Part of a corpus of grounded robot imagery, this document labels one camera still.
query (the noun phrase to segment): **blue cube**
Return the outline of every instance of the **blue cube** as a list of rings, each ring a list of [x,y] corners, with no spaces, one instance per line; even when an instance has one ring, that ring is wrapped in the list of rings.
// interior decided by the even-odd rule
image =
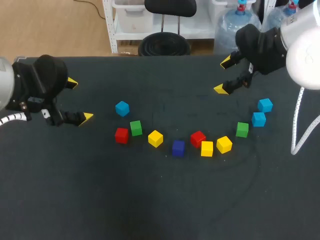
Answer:
[[[264,127],[266,124],[266,115],[263,112],[254,112],[252,116],[252,125],[254,127]]]
[[[115,111],[121,117],[124,117],[125,115],[127,115],[130,112],[129,104],[124,101],[121,101],[117,105],[115,105]]]
[[[185,142],[175,140],[172,146],[172,155],[175,157],[183,157],[185,154]]]
[[[262,113],[271,112],[273,106],[274,105],[272,104],[269,98],[261,99],[258,103],[258,109]]]

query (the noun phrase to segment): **green cube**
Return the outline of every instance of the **green cube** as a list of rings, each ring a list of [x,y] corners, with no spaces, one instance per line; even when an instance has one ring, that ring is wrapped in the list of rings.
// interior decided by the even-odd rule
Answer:
[[[246,138],[249,132],[249,124],[244,122],[238,122],[238,127],[236,128],[236,136],[241,138]]]
[[[131,133],[133,137],[142,135],[142,127],[141,127],[140,121],[130,122],[130,127],[131,127]]]

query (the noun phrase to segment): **white storage box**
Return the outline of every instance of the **white storage box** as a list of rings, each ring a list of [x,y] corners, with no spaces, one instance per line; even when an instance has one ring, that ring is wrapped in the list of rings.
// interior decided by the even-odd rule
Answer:
[[[246,8],[250,10],[251,5],[254,4],[256,0],[248,0],[246,3]],[[213,30],[216,28],[217,21],[221,15],[221,13],[225,13],[228,9],[236,9],[238,6],[237,0],[211,0],[209,3],[209,14],[213,26]]]
[[[149,33],[154,14],[147,11],[144,0],[113,0],[120,27],[124,33]]]

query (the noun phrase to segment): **water bottle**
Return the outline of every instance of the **water bottle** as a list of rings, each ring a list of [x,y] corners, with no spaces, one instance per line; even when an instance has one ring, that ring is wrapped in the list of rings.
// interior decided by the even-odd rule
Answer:
[[[253,24],[261,29],[258,16],[246,10],[247,0],[238,0],[237,9],[228,10],[219,17],[215,28],[213,53],[215,55],[228,55],[237,51],[236,32],[247,24]]]
[[[265,32],[272,28],[280,28],[283,19],[297,12],[299,0],[289,0],[285,6],[275,7],[267,17]]]

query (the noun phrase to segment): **dark blue cube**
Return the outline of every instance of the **dark blue cube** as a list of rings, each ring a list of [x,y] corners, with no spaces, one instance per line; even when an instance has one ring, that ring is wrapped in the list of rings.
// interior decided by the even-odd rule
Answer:
[[[185,142],[175,140],[172,146],[172,155],[175,157],[183,157],[185,154]]]

